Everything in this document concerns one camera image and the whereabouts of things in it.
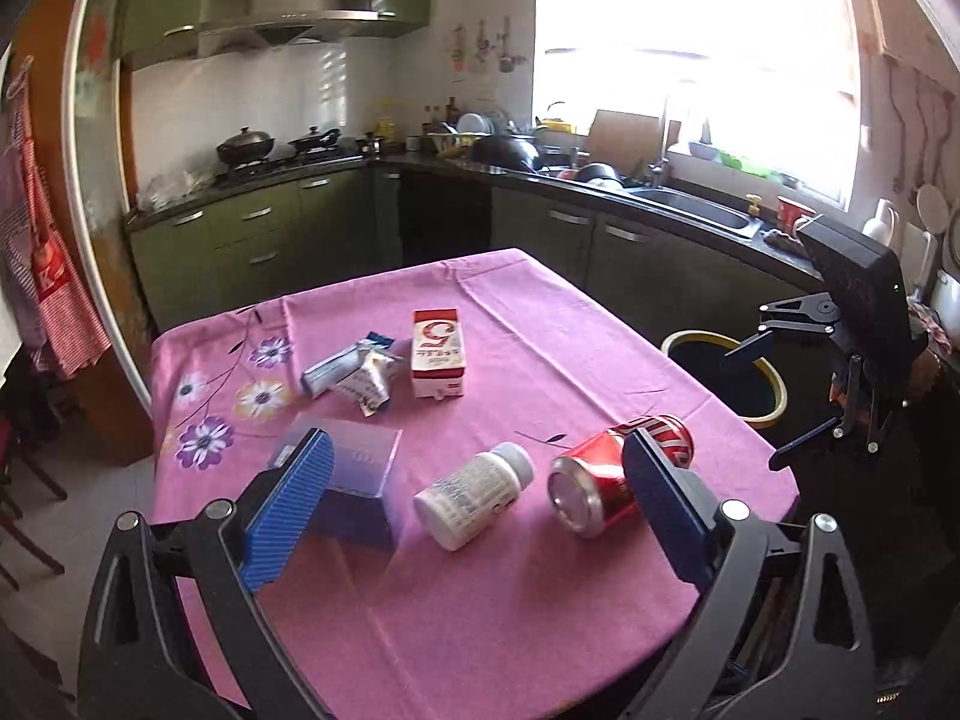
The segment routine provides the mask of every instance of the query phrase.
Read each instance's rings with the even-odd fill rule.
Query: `table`
[[[412,511],[395,554],[305,535],[258,596],[301,672],[341,720],[520,720],[592,694],[661,647],[695,600],[640,518],[582,541],[552,517],[546,470],[560,451],[642,413],[675,413],[717,497],[782,517],[796,495],[771,447],[716,397],[560,276],[517,250],[417,266],[289,295],[178,327],[154,345],[154,522],[195,517],[264,469],[301,410],[362,421],[337,392],[296,382],[368,331],[406,338],[414,309],[460,310],[466,395],[414,399],[408,377],[371,424],[401,428],[411,496],[478,451],[515,440],[536,479],[459,552]],[[212,435],[208,451],[198,438]],[[243,698],[184,589],[219,693]]]

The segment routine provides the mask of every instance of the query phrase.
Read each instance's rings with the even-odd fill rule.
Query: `white bottle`
[[[522,446],[503,442],[417,493],[414,510],[440,546],[453,552],[490,525],[533,480],[530,455]]]

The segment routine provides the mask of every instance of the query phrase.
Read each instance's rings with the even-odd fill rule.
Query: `chair leg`
[[[20,582],[16,581],[16,579],[13,579],[13,574],[11,574],[10,571],[6,570],[6,568],[4,568],[3,565],[0,565],[0,577],[3,577],[5,580],[7,580],[10,583],[10,586],[14,590],[16,590],[17,592],[20,591]]]
[[[21,531],[21,529],[17,528],[16,525],[13,524],[13,520],[11,520],[3,512],[0,512],[0,528],[3,528],[5,531],[7,531],[7,533],[13,536],[13,539],[20,544],[20,546],[27,550],[27,552],[29,552],[31,555],[36,557],[37,560],[46,565],[55,574],[64,574],[66,572],[66,569],[61,563],[50,557],[50,555],[40,549],[40,547],[38,547],[35,543],[30,541],[27,536],[24,536],[24,533]]]
[[[54,495],[61,499],[61,501],[66,500],[66,490],[61,488],[61,486],[54,481],[53,477],[51,477],[50,474],[48,474],[37,464],[36,460],[32,459],[28,451],[21,450],[17,452],[17,454],[23,461],[24,466],[27,466],[27,468],[34,473],[34,476],[37,477],[37,479],[40,479],[42,483],[47,485],[47,487],[50,488],[51,493],[54,493]]]
[[[13,512],[13,519],[23,519],[23,509],[16,504],[16,501],[14,501],[10,494],[3,488],[0,488],[0,503],[4,504]]]

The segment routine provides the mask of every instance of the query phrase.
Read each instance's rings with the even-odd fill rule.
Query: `blue box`
[[[281,457],[292,451],[288,447],[296,447],[314,427],[330,435],[334,466],[306,530],[394,551],[410,497],[394,463],[401,431],[301,415],[281,438],[271,466],[282,463],[286,458]]]

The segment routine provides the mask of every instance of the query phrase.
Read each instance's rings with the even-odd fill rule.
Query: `silver bolt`
[[[210,501],[206,505],[206,509],[203,510],[203,513],[206,514],[210,519],[226,519],[230,516],[232,511],[232,501],[229,501],[226,498],[217,498],[217,500]]]
[[[727,519],[733,519],[737,522],[750,517],[750,507],[743,501],[736,500],[736,498],[724,501],[720,511],[724,513],[724,517]]]
[[[131,531],[140,524],[140,517],[136,512],[123,512],[117,517],[117,529],[121,531]]]
[[[816,517],[813,518],[813,524],[824,533],[833,533],[838,527],[837,521],[829,514],[817,514]]]

